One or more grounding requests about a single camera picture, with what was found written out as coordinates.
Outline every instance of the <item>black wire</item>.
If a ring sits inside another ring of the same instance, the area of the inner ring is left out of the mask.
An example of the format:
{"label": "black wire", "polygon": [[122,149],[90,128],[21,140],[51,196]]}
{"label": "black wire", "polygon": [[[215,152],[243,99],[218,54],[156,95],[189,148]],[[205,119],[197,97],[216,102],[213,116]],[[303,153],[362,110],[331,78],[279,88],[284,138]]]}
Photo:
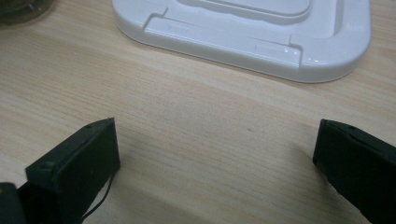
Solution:
{"label": "black wire", "polygon": [[87,212],[82,218],[81,218],[81,220],[78,222],[78,224],[81,224],[84,220],[85,220],[85,218],[87,218],[88,216],[90,216],[104,201],[105,201],[105,199],[106,199],[106,197],[107,197],[107,194],[108,194],[108,192],[110,191],[110,188],[111,188],[111,184],[113,183],[113,179],[114,179],[114,176],[116,175],[116,172],[114,172],[112,175],[111,175],[111,177],[110,177],[110,180],[109,180],[109,182],[108,182],[108,186],[107,186],[107,190],[106,190],[106,193],[105,193],[105,196],[103,196],[103,198],[102,198],[102,200],[93,208],[93,209],[91,209],[89,212]]}

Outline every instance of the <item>white plastic base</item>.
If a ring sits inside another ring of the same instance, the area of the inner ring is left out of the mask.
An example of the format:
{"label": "white plastic base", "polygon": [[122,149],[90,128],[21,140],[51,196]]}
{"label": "white plastic base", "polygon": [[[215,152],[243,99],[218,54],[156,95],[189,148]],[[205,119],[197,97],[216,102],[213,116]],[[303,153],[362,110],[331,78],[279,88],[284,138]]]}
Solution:
{"label": "white plastic base", "polygon": [[370,44],[370,0],[113,0],[132,39],[299,82],[345,76]]}

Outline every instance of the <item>white plastic tray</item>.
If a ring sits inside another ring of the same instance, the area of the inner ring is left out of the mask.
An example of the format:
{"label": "white plastic tray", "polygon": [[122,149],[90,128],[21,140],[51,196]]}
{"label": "white plastic tray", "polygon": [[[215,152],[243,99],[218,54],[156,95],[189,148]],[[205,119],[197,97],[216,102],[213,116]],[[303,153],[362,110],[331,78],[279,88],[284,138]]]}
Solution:
{"label": "white plastic tray", "polygon": [[351,72],[371,37],[370,0],[113,0],[132,39],[299,82]]}

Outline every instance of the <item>light wood surface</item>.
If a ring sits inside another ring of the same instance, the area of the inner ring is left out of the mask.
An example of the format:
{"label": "light wood surface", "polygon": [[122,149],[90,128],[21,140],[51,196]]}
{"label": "light wood surface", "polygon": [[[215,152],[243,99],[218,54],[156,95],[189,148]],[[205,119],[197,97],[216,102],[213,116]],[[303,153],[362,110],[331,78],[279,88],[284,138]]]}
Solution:
{"label": "light wood surface", "polygon": [[396,146],[396,2],[360,66],[302,84],[134,42],[110,0],[0,31],[0,180],[115,117],[122,167],[85,223],[367,223],[311,158],[321,119]]}

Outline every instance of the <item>wood grain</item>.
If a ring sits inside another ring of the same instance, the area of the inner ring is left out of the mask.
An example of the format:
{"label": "wood grain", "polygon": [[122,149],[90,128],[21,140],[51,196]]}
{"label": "wood grain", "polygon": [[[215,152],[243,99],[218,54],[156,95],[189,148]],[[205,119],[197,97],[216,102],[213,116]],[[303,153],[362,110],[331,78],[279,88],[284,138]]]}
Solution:
{"label": "wood grain", "polygon": [[115,117],[122,167],[85,223],[367,223],[311,158],[320,119],[396,146],[396,2],[372,2],[360,66],[301,84],[134,42],[110,0],[0,31],[0,180]]}

